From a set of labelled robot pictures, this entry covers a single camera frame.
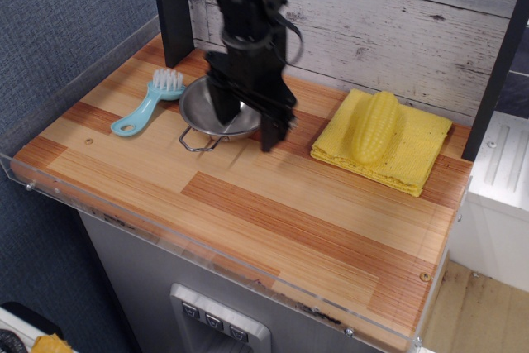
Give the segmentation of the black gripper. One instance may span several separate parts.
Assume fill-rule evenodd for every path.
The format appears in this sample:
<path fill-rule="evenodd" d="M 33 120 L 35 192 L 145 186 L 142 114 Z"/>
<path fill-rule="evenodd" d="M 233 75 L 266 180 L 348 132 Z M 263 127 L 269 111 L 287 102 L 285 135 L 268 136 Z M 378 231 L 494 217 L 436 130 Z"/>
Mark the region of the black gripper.
<path fill-rule="evenodd" d="M 261 150 L 270 152 L 298 125 L 293 115 L 297 100 L 283 80 L 286 30 L 274 28 L 271 42 L 262 47 L 227 47 L 226 54 L 210 51 L 206 61 L 208 84 L 218 121 L 231 122 L 241 102 L 263 114 L 260 120 Z"/>

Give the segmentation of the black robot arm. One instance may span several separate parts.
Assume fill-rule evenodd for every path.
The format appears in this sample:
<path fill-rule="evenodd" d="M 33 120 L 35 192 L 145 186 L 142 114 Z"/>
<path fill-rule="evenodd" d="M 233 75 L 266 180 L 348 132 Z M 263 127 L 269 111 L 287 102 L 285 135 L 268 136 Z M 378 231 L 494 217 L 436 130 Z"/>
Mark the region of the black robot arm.
<path fill-rule="evenodd" d="M 260 114 L 261 150 L 286 138 L 297 99 L 283 79 L 287 31 L 299 30 L 280 12 L 287 0 L 216 0 L 226 52 L 210 51 L 207 86 L 218 120 L 227 124 L 244 103 Z"/>

